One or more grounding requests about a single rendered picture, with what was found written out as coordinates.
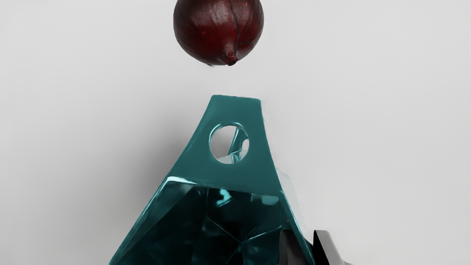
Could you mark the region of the red onion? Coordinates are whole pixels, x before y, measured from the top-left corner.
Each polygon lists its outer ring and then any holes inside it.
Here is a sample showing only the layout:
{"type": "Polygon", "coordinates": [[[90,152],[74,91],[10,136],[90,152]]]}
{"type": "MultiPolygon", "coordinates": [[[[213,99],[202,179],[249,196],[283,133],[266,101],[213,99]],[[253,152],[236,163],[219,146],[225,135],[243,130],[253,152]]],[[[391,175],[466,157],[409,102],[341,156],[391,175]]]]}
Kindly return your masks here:
{"type": "Polygon", "coordinates": [[[264,27],[260,0],[177,0],[174,34],[180,47],[211,66],[232,66],[258,43],[264,27]]]}

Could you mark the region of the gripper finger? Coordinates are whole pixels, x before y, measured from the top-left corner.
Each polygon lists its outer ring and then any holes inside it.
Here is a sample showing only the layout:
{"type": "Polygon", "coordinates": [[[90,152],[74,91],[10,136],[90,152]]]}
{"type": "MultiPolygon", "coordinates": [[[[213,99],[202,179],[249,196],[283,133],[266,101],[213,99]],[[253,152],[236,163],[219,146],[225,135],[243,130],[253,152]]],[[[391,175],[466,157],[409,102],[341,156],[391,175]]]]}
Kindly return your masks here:
{"type": "Polygon", "coordinates": [[[349,265],[341,258],[330,233],[326,230],[314,231],[313,256],[315,265],[349,265]]]}

